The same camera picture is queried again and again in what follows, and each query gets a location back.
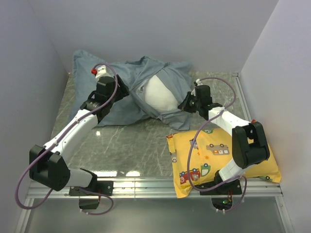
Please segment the white pillow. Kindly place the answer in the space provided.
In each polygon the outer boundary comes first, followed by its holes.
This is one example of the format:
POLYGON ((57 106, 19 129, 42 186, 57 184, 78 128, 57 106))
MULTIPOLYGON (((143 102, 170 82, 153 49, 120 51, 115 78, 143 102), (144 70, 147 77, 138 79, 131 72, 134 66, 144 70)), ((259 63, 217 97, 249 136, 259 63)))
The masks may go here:
POLYGON ((159 113, 177 109, 177 99, 156 75, 141 88, 144 101, 159 113))

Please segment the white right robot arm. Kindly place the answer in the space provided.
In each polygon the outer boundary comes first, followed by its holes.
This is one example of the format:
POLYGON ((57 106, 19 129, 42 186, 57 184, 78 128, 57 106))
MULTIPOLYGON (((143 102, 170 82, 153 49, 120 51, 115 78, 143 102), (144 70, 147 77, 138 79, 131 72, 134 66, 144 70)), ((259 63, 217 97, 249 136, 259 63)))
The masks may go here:
POLYGON ((262 124, 243 120, 221 104, 214 103, 208 85, 196 84, 178 109, 188 113, 198 112, 206 123, 217 125, 232 138, 232 159, 214 176, 214 188, 219 194, 230 190, 231 182, 249 168, 269 159, 270 150, 262 124))

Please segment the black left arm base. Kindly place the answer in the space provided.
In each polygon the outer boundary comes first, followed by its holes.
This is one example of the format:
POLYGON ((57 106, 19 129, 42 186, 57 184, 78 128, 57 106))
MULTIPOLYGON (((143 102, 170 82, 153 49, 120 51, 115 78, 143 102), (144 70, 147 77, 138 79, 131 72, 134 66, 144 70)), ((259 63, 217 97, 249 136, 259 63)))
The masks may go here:
POLYGON ((99 216, 108 213, 114 206, 114 201, 111 198, 113 193, 113 181, 95 181, 90 187, 71 187, 69 189, 70 197, 79 197, 79 209, 87 215, 99 216), (95 213, 92 211, 98 210, 102 198, 107 198, 111 204, 107 210, 95 213))

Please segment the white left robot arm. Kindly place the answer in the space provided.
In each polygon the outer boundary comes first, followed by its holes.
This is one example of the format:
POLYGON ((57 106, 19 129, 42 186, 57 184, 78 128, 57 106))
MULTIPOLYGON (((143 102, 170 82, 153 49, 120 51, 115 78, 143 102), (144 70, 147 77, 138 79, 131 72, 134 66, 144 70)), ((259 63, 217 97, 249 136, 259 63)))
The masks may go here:
POLYGON ((70 169, 66 161, 82 138, 109 114, 113 104, 128 95, 128 88, 119 75, 99 78, 96 89, 70 123, 45 145, 31 148, 30 178, 55 191, 64 187, 80 187, 86 195, 95 194, 97 175, 82 168, 70 169))

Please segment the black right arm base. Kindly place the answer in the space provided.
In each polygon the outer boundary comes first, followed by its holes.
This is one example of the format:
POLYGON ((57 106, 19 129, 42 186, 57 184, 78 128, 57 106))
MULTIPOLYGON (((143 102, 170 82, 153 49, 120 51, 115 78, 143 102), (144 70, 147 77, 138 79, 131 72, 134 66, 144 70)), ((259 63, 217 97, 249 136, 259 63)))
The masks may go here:
POLYGON ((201 196, 215 196, 211 198, 211 203, 216 211, 222 211, 223 213, 231 211, 243 201, 246 193, 246 187, 242 189, 242 185, 239 180, 225 183, 209 191, 203 191, 203 189, 211 189, 215 184, 215 182, 208 182, 198 185, 197 187, 200 189, 199 192, 201 196), (240 200, 235 206, 233 201, 234 195, 241 195, 240 200))

